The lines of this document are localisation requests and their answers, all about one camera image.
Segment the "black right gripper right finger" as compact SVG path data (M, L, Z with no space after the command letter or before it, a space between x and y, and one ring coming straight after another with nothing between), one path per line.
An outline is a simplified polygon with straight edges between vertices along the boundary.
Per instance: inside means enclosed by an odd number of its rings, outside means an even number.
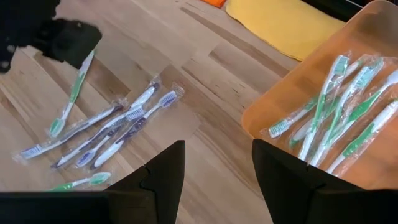
M274 224L348 224L367 193L261 139L252 142L252 161Z

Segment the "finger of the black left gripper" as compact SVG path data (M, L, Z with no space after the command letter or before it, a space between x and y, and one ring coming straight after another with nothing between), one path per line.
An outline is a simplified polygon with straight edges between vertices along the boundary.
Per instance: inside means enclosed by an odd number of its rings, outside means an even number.
M48 58L81 68L101 38L102 33L92 24L77 20L51 20L40 27L40 51Z

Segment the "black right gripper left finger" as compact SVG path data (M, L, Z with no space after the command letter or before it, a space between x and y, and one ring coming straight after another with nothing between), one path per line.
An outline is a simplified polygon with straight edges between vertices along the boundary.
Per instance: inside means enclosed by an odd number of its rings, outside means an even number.
M111 224L175 224L185 177L178 140L107 188Z

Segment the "pile of toothbrushes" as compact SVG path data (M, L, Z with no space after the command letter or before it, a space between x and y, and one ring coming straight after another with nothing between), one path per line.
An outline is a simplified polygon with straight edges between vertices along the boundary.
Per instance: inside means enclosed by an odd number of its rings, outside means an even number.
M89 55L87 56L87 58L83 61L82 66L79 69L78 76L75 79L75 82L71 87L71 92L70 92L70 96L69 96L68 103L67 103L66 107L62 111L60 117L54 119L53 123L51 124L51 126L49 128L49 136L51 138L57 137L63 130L66 120L68 118L68 115L70 114L70 111L72 110L73 105L75 104L75 101L78 98L78 95L80 93L80 88L81 88L82 83L85 79L85 76L88 72L88 69L91 65L91 62L94 58L94 55L95 55L95 51L92 50L89 53Z

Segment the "green toothbrush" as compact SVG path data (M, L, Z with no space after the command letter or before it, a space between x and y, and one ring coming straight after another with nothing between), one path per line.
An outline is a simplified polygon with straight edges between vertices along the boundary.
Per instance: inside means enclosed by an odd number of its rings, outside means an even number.
M371 95L368 99L364 100L360 103L348 116L348 119L344 123L343 129L340 132L338 137L341 137L353 124L354 122L365 115L370 107L376 102L376 100L381 96L384 90L386 90L389 86L398 83L398 69L392 72L387 78L383 86ZM304 137L307 129L310 127L311 120L308 120L305 124L301 125L301 127L294 132L293 136L289 139L289 148L292 149L296 146Z
M326 172L332 174L333 171L349 156L355 152L359 152L359 148L364 146L370 141L384 126L385 124L395 115L398 111L398 99L394 100L388 106L386 106L363 130L363 132L353 141L351 141L342 153L333 161Z
M363 66L351 82L343 88L344 92L338 96L331 122L323 133L322 140L317 144L310 156L310 165L318 165L338 136L341 135L346 126L348 116L353 110L351 102L357 94L366 89L371 80L383 69L383 66L384 59L382 57L374 59L371 63Z
M63 191L74 190L74 189L76 189L76 187L81 186L81 185L87 185L87 186L101 185L101 184L105 183L110 177L111 177L110 172L98 172L98 173L93 174L91 177L87 177L84 179L75 180L73 182L58 185L58 186L50 189L50 191L63 192Z
M346 55L337 56L325 79L326 90L322 88L320 94L313 96L303 106L299 107L295 111L291 112L291 114L289 114L287 117L282 118L280 121L269 127L269 136L271 138L276 138L286 132L291 127L291 125L307 115L317 105L320 95L325 95L332 90L332 88L334 87L333 79L335 77L342 77L343 79L345 79L347 76L352 74L360 65L363 65L363 63L370 58L370 55L364 54L353 63L350 63L350 58Z
M311 123L311 126L309 127L307 131L307 135L304 139L304 142L302 144L302 148L298 154L298 158L301 160L305 160L310 146L312 145L313 139L316 135L316 132L318 128L320 127L320 120L321 120L321 115L322 111L325 105L325 100L326 100L326 95L328 93L328 90L331 90L334 85L333 78L341 78L345 75L346 69L349 65L350 58L345 56L345 55L339 55L336 60L333 62L333 65L330 68L330 71L325 78L325 82L320 90L320 94L318 96L318 101L317 101L317 107L314 113L313 121Z

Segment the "purple toothbrush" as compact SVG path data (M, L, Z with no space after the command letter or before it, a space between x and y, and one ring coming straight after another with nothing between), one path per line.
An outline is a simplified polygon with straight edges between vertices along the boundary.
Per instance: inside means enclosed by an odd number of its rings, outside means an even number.
M104 132L104 134L100 134L103 138L90 150L86 151L79 159L76 161L77 167L83 167L87 165L96 155L97 151L104 145L106 142L112 138L126 123L133 121L137 118L140 118L144 115L146 111L138 106L133 108L117 118L112 120L111 126Z
M123 109L126 103L127 101L125 98L117 98L114 101L112 101L111 105L108 108L103 109L99 113L89 118L86 118L85 120L81 120L77 123L74 123L73 125L69 126L65 131L62 131L57 137L51 137L45 142L36 144L30 148L13 153L12 159L21 163L26 163L26 160L41 155L47 151L50 151L64 144L78 133L83 132L84 130L93 126L97 122Z
M159 83L154 83L151 85L149 88L147 88L143 94L141 94L135 102L125 111L129 111L133 108L136 108L138 106L143 107L143 105L151 98L151 96L160 88ZM102 138L103 136L100 136L100 134L104 134L104 132L111 126L112 120L108 121L99 131L97 131L92 137L89 137L87 140L83 141L81 144L79 144L76 148L74 148L71 152L68 154L63 155L57 162L51 165L51 168L53 169L58 169L59 167L63 166L66 164L70 159L84 151L85 149L90 150L92 147L94 147Z
M98 156L90 169L93 170L101 167L107 160L109 160L115 153L117 153L122 148L126 141L128 141L130 138L132 138L135 134L143 129L143 127L148 122L148 119L157 110L169 107L179 98L181 98L184 93L185 90L182 87L174 85L173 88L164 96L162 96L149 111L145 112L144 115L142 115L137 121L135 121L127 131L125 131L114 143L112 143L112 145L110 145L110 147L108 147L100 156Z

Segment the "orange plastic bin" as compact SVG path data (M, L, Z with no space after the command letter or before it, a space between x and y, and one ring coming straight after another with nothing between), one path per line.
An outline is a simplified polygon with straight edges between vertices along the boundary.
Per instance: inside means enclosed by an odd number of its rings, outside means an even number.
M283 119L320 91L333 61L346 52L351 52L353 59L362 54L393 58L364 91L362 98L367 98L398 70L398 6L386 0L367 4L244 111L243 129L253 138L261 138L263 128ZM398 188L398 112L358 159L349 157L346 162L349 168L340 164L335 169L344 173L342 179L366 189Z

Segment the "orange cloth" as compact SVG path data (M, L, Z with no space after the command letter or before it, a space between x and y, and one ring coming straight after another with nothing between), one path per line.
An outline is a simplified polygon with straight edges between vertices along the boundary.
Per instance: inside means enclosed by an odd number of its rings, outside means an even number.
M221 9L227 0L202 0L203 2Z

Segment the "yellow cloth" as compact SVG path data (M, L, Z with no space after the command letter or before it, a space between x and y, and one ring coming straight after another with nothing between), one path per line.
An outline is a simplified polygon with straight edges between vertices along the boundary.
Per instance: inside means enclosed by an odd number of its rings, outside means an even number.
M226 12L279 52L299 61L345 25L302 0L228 0Z

